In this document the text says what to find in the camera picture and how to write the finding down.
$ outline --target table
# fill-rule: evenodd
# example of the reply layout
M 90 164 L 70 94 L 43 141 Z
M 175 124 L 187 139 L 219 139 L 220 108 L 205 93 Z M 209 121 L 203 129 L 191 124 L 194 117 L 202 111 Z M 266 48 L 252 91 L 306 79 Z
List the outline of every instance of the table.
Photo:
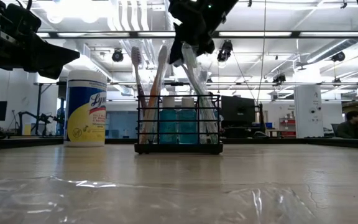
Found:
M 276 132 L 277 133 L 277 137 L 278 138 L 280 138 L 281 137 L 281 133 L 282 132 L 293 132 L 293 131 L 289 131 L 289 130 L 279 130 L 279 129 L 267 129 L 266 131 L 268 131 L 269 132 L 269 136 L 272 138 L 272 137 L 274 137 L 273 136 L 273 133 L 274 132 Z M 282 137 L 290 137 L 290 138 L 295 138 L 296 137 L 296 135 L 293 135 L 293 136 L 282 136 Z
M 307 144 L 226 145 L 221 156 L 140 156 L 134 153 L 133 145 L 0 150 L 0 179 L 50 175 L 182 192 L 290 187 L 325 223 L 358 223 L 358 149 Z

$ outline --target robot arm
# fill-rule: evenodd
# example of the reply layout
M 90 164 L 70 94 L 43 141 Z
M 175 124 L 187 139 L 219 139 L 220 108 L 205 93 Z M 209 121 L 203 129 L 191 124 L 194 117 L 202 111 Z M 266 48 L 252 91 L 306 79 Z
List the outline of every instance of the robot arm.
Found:
M 41 20 L 30 12 L 31 2 L 25 9 L 0 1 L 0 68 L 23 68 L 57 79 L 63 66 L 80 53 L 48 44 L 37 35 Z
M 169 12 L 182 23 L 175 26 L 175 40 L 172 45 L 170 64 L 178 66 L 183 60 L 182 42 L 198 47 L 197 56 L 211 54 L 214 49 L 212 33 L 220 23 L 225 23 L 226 16 L 238 0 L 170 0 Z

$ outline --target toothbrush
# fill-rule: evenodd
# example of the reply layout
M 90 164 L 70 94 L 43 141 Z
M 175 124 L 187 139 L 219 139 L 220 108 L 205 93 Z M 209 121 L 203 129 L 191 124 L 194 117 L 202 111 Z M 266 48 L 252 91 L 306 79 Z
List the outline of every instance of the toothbrush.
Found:
M 140 83 L 140 76 L 139 76 L 139 65 L 142 63 L 142 56 L 140 55 L 140 50 L 138 47 L 132 47 L 131 50 L 131 59 L 132 64 L 135 67 L 135 76 L 136 76 L 136 85 L 137 85 L 137 95 L 139 96 L 140 103 L 143 108 L 146 107 L 146 99 L 144 97 L 144 91 L 142 88 L 142 84 Z
M 165 71 L 165 66 L 166 66 L 166 61 L 167 61 L 167 57 L 168 57 L 168 48 L 167 46 L 163 45 L 161 47 L 160 53 L 158 54 L 158 67 L 157 67 L 157 74 L 154 78 L 154 82 L 153 82 L 153 86 L 152 89 L 150 91 L 150 95 L 151 96 L 155 96 L 155 95 L 159 95 L 160 94 L 160 90 L 161 90 L 161 83 L 162 83 L 162 73 Z M 151 97 L 149 100 L 149 104 L 147 107 L 154 107 L 155 105 L 157 105 L 157 103 L 159 103 L 157 101 L 158 97 Z M 145 113 L 145 120 L 151 120 L 154 119 L 155 117 L 155 112 L 156 110 L 146 110 Z M 152 130 L 152 122 L 146 122 L 145 125 L 142 128 L 142 133 L 149 133 Z M 140 143 L 141 144 L 145 144 L 147 138 L 152 141 L 153 140 L 153 136 L 147 136 L 145 134 L 142 134 L 140 136 Z

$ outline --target ceiling light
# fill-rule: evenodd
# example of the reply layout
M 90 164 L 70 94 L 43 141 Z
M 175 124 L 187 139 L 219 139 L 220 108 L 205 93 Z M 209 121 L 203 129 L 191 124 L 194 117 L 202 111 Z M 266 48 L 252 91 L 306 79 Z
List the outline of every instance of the ceiling light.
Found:
M 128 32 L 58 32 L 57 35 L 59 37 L 102 37 L 102 38 L 108 38 L 108 37 L 129 37 Z
M 220 37 L 289 37 L 292 32 L 219 32 Z
M 46 38 L 46 37 L 49 37 L 49 34 L 48 33 L 37 33 L 37 35 L 41 38 Z
M 175 37 L 175 32 L 139 32 L 139 37 Z
M 300 37 L 358 37 L 358 32 L 301 32 Z

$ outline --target plastic sheet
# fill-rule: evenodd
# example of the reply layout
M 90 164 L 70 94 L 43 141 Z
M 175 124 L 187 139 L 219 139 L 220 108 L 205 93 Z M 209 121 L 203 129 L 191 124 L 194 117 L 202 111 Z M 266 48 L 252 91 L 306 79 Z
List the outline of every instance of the plastic sheet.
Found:
M 290 189 L 181 191 L 55 177 L 0 180 L 0 223 L 312 224 Z

